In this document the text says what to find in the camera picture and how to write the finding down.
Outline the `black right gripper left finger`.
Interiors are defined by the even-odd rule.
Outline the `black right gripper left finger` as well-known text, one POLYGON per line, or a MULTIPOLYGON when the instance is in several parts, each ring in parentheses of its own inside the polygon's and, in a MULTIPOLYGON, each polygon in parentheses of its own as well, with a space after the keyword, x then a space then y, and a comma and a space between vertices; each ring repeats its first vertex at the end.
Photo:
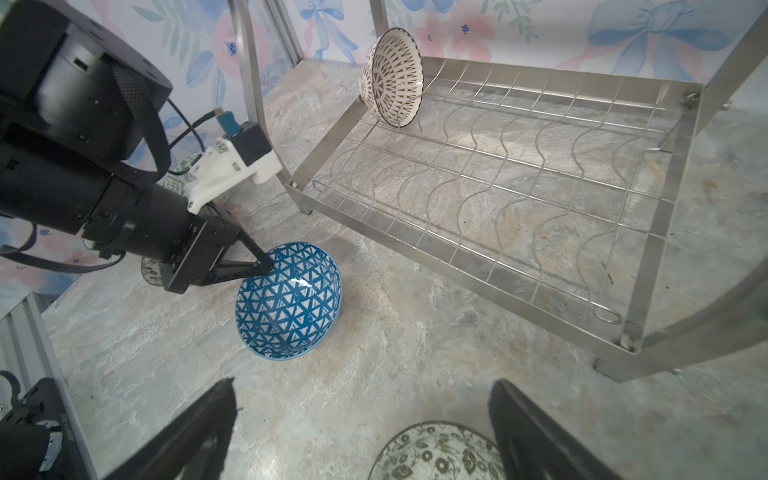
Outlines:
POLYGON ((233 382, 218 381, 108 477, 220 478, 237 418, 233 382))

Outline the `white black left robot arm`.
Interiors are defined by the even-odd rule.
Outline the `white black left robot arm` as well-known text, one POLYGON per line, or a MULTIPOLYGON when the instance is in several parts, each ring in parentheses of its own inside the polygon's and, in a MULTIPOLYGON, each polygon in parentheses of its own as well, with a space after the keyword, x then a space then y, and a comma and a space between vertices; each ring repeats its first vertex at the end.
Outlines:
POLYGON ((266 276, 273 261, 215 201, 283 165, 258 120, 211 112, 223 136, 188 166, 181 192, 164 187, 173 143, 160 120, 169 80, 125 41, 64 1, 14 1, 1 21, 1 213, 28 238, 3 258, 84 274, 37 257, 42 228, 80 235, 103 268, 134 254, 167 291, 266 276))

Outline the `blue triangle pattern bowl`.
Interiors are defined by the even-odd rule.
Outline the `blue triangle pattern bowl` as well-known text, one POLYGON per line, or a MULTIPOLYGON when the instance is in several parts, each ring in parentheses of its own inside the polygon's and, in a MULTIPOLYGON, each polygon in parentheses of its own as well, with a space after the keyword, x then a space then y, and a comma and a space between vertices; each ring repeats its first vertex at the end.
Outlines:
POLYGON ((314 349, 332 330, 343 299, 341 272, 320 247, 291 242, 267 253, 269 275, 243 280, 235 302, 235 323, 257 356, 286 361, 314 349))

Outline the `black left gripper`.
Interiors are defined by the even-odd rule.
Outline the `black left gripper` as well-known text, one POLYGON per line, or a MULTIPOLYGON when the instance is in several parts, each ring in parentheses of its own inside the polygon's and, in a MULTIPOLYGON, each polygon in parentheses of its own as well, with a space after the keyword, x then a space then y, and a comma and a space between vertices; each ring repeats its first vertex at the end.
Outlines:
POLYGON ((272 258, 242 230, 240 223, 216 206, 204 206, 193 217, 188 235, 166 262, 160 263, 162 287, 183 294, 189 286, 209 286, 238 279, 263 277, 273 269, 272 258), (236 242, 255 257, 252 262, 224 259, 236 242))

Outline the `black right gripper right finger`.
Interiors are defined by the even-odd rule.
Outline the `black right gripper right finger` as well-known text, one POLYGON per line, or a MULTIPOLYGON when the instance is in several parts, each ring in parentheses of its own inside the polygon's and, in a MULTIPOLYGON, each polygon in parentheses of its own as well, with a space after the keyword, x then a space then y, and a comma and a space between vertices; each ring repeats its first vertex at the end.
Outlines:
POLYGON ((488 408, 508 479, 620 479, 510 381, 493 384, 488 408))

